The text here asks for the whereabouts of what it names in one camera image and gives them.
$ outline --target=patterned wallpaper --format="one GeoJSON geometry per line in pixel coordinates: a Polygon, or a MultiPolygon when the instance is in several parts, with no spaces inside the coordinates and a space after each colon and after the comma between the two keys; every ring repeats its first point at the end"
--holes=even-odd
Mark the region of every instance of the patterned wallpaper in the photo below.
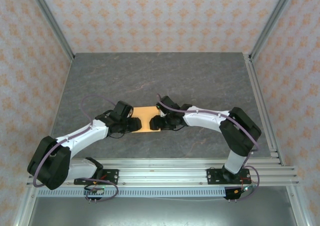
{"type": "Polygon", "coordinates": [[[34,0],[0,2],[0,225],[11,226],[70,63],[34,0]]]}
{"type": "Polygon", "coordinates": [[[320,0],[291,0],[254,62],[288,165],[320,223],[320,0]]]}
{"type": "Polygon", "coordinates": [[[250,53],[278,0],[46,0],[74,53],[250,53]]]}

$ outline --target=enclosure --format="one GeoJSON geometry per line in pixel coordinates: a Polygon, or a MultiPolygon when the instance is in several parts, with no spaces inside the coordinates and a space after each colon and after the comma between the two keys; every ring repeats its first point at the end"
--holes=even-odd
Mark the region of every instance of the enclosure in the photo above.
{"type": "Polygon", "coordinates": [[[320,0],[1,3],[4,224],[320,222],[320,0]],[[99,96],[134,112],[155,106],[157,94],[179,106],[239,107],[254,121],[262,134],[246,162],[260,184],[252,197],[228,203],[228,185],[209,183],[230,148],[219,131],[196,126],[118,134],[77,153],[73,162],[118,170],[108,202],[88,204],[73,180],[33,187],[27,166],[42,138],[87,125],[83,110],[94,119],[114,108],[99,96]]]}

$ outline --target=gray marble surface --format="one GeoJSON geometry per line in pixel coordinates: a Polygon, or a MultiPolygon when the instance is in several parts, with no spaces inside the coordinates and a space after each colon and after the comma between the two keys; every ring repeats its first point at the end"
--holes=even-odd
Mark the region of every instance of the gray marble surface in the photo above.
{"type": "MultiPolygon", "coordinates": [[[[156,93],[173,101],[210,110],[242,108],[262,129],[254,93],[241,53],[77,53],[71,66],[53,128],[53,137],[88,123],[79,107],[83,97],[98,94],[134,107],[154,106],[156,93]]],[[[113,106],[92,97],[84,104],[93,118],[113,106]]],[[[266,136],[254,157],[269,157],[266,136]]],[[[178,132],[128,133],[105,138],[75,158],[227,158],[221,133],[201,127],[178,132]]]]}

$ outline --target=black mounting bracket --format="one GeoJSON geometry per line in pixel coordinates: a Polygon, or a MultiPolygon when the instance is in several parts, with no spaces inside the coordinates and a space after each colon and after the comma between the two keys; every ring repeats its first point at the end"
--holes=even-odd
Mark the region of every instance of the black mounting bracket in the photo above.
{"type": "Polygon", "coordinates": [[[208,185],[244,185],[251,184],[250,171],[247,168],[242,168],[234,175],[231,182],[228,182],[223,176],[223,170],[221,168],[209,168],[206,170],[206,179],[208,185]]]}
{"type": "MultiPolygon", "coordinates": [[[[111,183],[114,184],[118,184],[118,179],[119,179],[119,169],[102,169],[102,177],[103,180],[105,181],[109,181],[111,183]]],[[[88,181],[88,180],[82,180],[80,178],[76,178],[73,183],[75,185],[90,185],[93,182],[92,181],[88,181]]],[[[108,185],[105,182],[99,182],[99,185],[108,185]]]]}

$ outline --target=purple cable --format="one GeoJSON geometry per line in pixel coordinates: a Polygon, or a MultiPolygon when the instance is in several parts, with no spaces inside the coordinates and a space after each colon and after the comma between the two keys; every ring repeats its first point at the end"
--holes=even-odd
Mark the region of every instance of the purple cable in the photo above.
{"type": "MultiPolygon", "coordinates": [[[[80,135],[83,135],[84,133],[88,132],[91,127],[92,127],[92,124],[93,124],[93,120],[91,119],[91,117],[89,116],[89,114],[87,114],[87,112],[84,110],[84,101],[89,98],[89,97],[98,97],[98,98],[101,98],[101,99],[104,99],[106,101],[108,101],[109,103],[111,103],[113,106],[115,106],[116,104],[114,102],[112,102],[110,99],[106,98],[106,97],[103,97],[103,96],[100,96],[100,95],[96,95],[96,94],[90,94],[90,95],[87,95],[85,96],[82,100],[81,100],[81,103],[80,103],[80,109],[82,111],[82,113],[90,120],[90,125],[89,127],[87,127],[85,130],[81,131],[81,132],[78,132],[76,133],[75,135],[72,135],[70,136],[68,139],[69,140],[72,140],[80,135]]],[[[65,143],[67,141],[67,139],[64,139],[60,142],[58,142],[55,146],[53,146],[43,157],[43,159],[40,161],[39,163],[39,166],[36,168],[36,171],[34,173],[34,177],[33,177],[33,186],[35,186],[36,188],[40,188],[42,186],[44,186],[44,184],[37,184],[37,178],[38,178],[38,175],[39,175],[39,172],[40,172],[40,169],[41,167],[44,165],[45,161],[47,160],[47,158],[50,156],[50,154],[57,148],[59,147],[61,144],[65,143]]]]}
{"type": "MultiPolygon", "coordinates": [[[[107,180],[102,180],[102,179],[93,179],[93,178],[80,178],[80,179],[81,179],[81,180],[86,180],[86,181],[92,181],[92,182],[102,182],[102,183],[106,183],[106,184],[108,184],[108,185],[112,185],[112,186],[115,187],[116,192],[115,192],[114,195],[112,195],[111,197],[104,197],[104,198],[102,198],[102,199],[99,199],[99,200],[95,201],[96,203],[98,203],[98,202],[103,202],[103,201],[107,201],[107,200],[112,200],[112,199],[113,199],[115,196],[117,196],[118,193],[119,193],[119,188],[118,188],[118,186],[117,186],[115,183],[113,183],[113,182],[110,182],[110,181],[107,181],[107,180]]],[[[88,194],[89,194],[90,192],[92,192],[92,191],[95,189],[96,186],[97,186],[97,184],[96,184],[91,190],[89,190],[88,192],[86,192],[86,194],[85,194],[85,199],[88,200],[89,202],[91,201],[91,199],[88,197],[88,194]]]]}
{"type": "Polygon", "coordinates": [[[246,200],[246,199],[252,197],[252,196],[257,192],[257,189],[258,189],[258,187],[259,187],[259,185],[260,185],[260,176],[259,176],[258,170],[257,170],[255,167],[250,166],[250,165],[246,165],[246,166],[244,166],[244,168],[251,168],[251,169],[253,169],[253,170],[255,171],[256,177],[257,177],[257,179],[258,179],[257,182],[256,182],[256,188],[253,190],[252,193],[250,193],[249,195],[247,195],[247,196],[245,196],[245,197],[243,197],[243,198],[239,198],[239,199],[236,199],[236,200],[231,200],[231,201],[233,201],[233,202],[246,200]]]}
{"type": "Polygon", "coordinates": [[[158,97],[158,103],[160,105],[162,105],[163,107],[165,107],[167,110],[171,110],[171,111],[175,111],[178,113],[207,113],[207,114],[212,114],[212,115],[216,115],[216,116],[221,116],[229,121],[231,121],[232,123],[234,123],[236,126],[239,127],[239,129],[241,129],[242,132],[244,132],[244,134],[252,141],[252,143],[257,147],[257,149],[260,149],[259,144],[257,143],[257,141],[255,141],[255,139],[248,133],[247,130],[245,130],[244,127],[242,127],[237,121],[235,121],[232,117],[229,117],[227,115],[224,115],[222,113],[218,113],[218,112],[213,112],[213,111],[209,111],[209,110],[179,110],[179,109],[174,109],[171,107],[168,107],[167,105],[165,105],[164,103],[161,102],[161,96],[159,93],[156,94],[158,97]]]}

